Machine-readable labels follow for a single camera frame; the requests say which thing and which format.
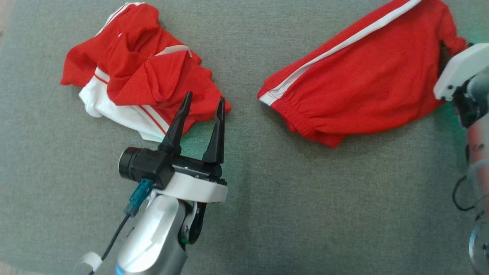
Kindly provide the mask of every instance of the red fabric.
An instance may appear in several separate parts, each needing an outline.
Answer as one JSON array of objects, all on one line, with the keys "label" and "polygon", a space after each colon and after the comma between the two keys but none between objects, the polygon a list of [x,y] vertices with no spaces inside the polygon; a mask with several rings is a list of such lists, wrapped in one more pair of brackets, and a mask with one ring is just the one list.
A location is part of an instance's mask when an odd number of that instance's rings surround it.
[{"label": "red fabric", "polygon": [[192,91],[184,132],[196,121],[212,119],[222,97],[211,81],[212,72],[200,66],[201,58],[194,52],[156,56],[183,43],[158,24],[156,8],[126,6],[101,33],[68,52],[61,84],[83,87],[98,67],[110,77],[107,95],[116,105],[150,105],[170,124],[185,94]]},{"label": "red fabric", "polygon": [[[384,5],[276,72],[258,98],[308,61],[407,2]],[[440,0],[422,0],[387,26],[313,64],[271,107],[291,131],[331,147],[347,135],[399,127],[443,103],[433,94],[442,41],[452,55],[467,47],[457,37],[448,7]]]}]

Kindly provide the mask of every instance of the cable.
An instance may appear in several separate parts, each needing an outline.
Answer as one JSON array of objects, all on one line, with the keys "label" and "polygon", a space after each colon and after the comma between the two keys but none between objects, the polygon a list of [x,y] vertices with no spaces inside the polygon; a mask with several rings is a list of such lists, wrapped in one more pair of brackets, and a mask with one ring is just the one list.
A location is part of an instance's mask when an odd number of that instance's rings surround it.
[{"label": "cable", "polygon": [[467,175],[464,175],[463,177],[461,177],[457,183],[455,184],[455,187],[453,188],[453,192],[452,192],[452,201],[453,201],[453,204],[455,205],[455,207],[460,210],[460,211],[469,211],[471,209],[474,209],[475,208],[475,205],[472,205],[470,207],[467,207],[467,208],[463,208],[461,207],[458,202],[457,202],[457,199],[455,198],[455,195],[457,194],[457,190],[458,190],[458,187],[460,186],[460,184],[465,181],[467,179]]},{"label": "cable", "polygon": [[[111,251],[112,246],[114,245],[115,240],[117,239],[117,236],[121,232],[121,230],[124,227],[124,225],[126,224],[127,220],[129,220],[129,217],[130,216],[131,216],[130,214],[126,214],[126,216],[124,217],[124,220],[122,220],[122,223],[119,225],[119,228],[117,228],[117,230],[115,231],[114,236],[112,237],[111,243],[109,243],[109,246],[107,246],[107,249],[105,250],[105,253],[102,255],[102,258],[101,258],[102,261],[105,260],[105,258],[107,258],[107,255],[109,255],[109,252]],[[94,273],[95,272],[92,270],[89,273],[89,275],[93,275]]]}]

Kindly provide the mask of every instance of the blue connector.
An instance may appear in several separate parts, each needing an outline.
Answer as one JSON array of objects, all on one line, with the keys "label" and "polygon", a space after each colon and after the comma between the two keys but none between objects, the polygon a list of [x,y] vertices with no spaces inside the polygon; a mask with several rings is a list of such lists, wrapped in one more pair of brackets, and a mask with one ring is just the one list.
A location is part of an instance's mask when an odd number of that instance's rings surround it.
[{"label": "blue connector", "polygon": [[131,217],[135,217],[139,211],[139,207],[150,195],[152,189],[153,183],[148,179],[142,179],[129,199],[129,203],[126,206],[126,209],[124,209],[124,213],[126,213],[126,215],[130,215]]}]

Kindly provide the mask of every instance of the gray fabric surface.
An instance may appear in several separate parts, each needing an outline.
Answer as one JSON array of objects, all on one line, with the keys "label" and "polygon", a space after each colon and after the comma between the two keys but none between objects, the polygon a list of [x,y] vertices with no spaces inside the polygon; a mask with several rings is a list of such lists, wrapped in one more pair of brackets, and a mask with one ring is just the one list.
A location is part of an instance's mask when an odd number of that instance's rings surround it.
[{"label": "gray fabric surface", "polygon": [[[233,107],[223,165],[228,199],[208,207],[183,274],[471,274],[475,213],[458,212],[450,199],[465,172],[465,140],[449,105],[330,149],[289,133],[256,99],[266,77],[386,2],[149,2],[203,58]],[[489,41],[488,1],[446,2],[461,35]],[[89,116],[80,89],[58,85],[67,51],[122,4],[16,2],[0,56],[0,261],[71,274],[84,253],[104,251],[123,218],[135,185],[119,177],[119,155],[156,144]],[[211,129],[196,125],[183,154],[200,157]],[[466,204],[474,198],[469,187],[460,196]],[[113,274],[134,223],[99,274]]]}]

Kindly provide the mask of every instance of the white fabric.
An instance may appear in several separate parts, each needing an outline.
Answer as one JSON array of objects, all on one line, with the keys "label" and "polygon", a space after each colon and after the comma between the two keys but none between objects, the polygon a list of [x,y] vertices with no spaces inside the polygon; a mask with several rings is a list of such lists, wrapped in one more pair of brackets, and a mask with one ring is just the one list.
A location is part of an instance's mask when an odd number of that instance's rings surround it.
[{"label": "white fabric", "polygon": [[111,22],[112,20],[114,20],[114,18],[116,18],[119,14],[121,14],[127,7],[129,7],[130,5],[141,5],[143,4],[144,2],[127,2],[125,5],[123,5],[122,7],[120,7],[118,10],[116,10],[114,13],[112,13],[109,18],[107,18],[107,21],[105,22],[105,25],[97,32],[97,35],[99,35]]},{"label": "white fabric", "polygon": [[157,194],[186,201],[220,203],[226,200],[227,186],[175,172],[164,190],[153,189],[150,203]]},{"label": "white fabric", "polygon": [[[131,2],[121,6],[112,13],[105,25],[97,33],[100,34],[118,15],[130,5],[140,5],[143,2]],[[165,48],[157,55],[173,53],[181,50],[191,51],[185,45],[176,45]],[[117,106],[107,95],[107,83],[110,82],[108,74],[96,68],[95,74],[88,84],[79,93],[85,104],[85,110],[93,117],[106,116],[107,118],[139,132],[144,140],[161,142],[169,128],[166,122],[151,106]]]},{"label": "white fabric", "polygon": [[102,262],[102,258],[97,253],[88,252],[75,265],[75,268],[73,269],[73,274],[75,274],[76,268],[78,268],[78,266],[80,266],[81,264],[88,264],[92,267],[93,273],[96,273],[98,268],[102,265]]},{"label": "white fabric", "polygon": [[138,131],[145,140],[161,142],[165,136],[145,111],[152,110],[153,118],[160,123],[165,131],[168,130],[168,124],[150,106],[115,105],[107,95],[107,84],[96,76],[90,79],[78,95],[85,104],[85,110],[89,115],[94,117],[106,116],[121,125]]},{"label": "white fabric", "polygon": [[260,97],[260,101],[267,105],[272,105],[277,99],[281,98],[285,92],[289,89],[289,87],[302,75],[304,74],[309,67],[311,67],[314,63],[334,54],[335,52],[338,52],[347,46],[359,41],[360,39],[364,38],[365,36],[369,35],[370,33],[386,26],[388,23],[392,22],[392,20],[398,18],[399,16],[403,15],[407,11],[409,11],[411,8],[416,6],[418,3],[420,3],[421,0],[410,0],[403,6],[393,10],[392,12],[388,13],[381,19],[375,21],[365,29],[359,31],[358,33],[354,34],[353,36],[349,37],[347,40],[341,42],[340,44],[336,45],[332,49],[330,49],[327,52],[324,52],[311,61],[305,63],[302,65],[300,68],[298,68],[296,71],[294,71],[291,75],[289,75],[282,83],[280,83],[277,87],[267,91],[264,95]]}]

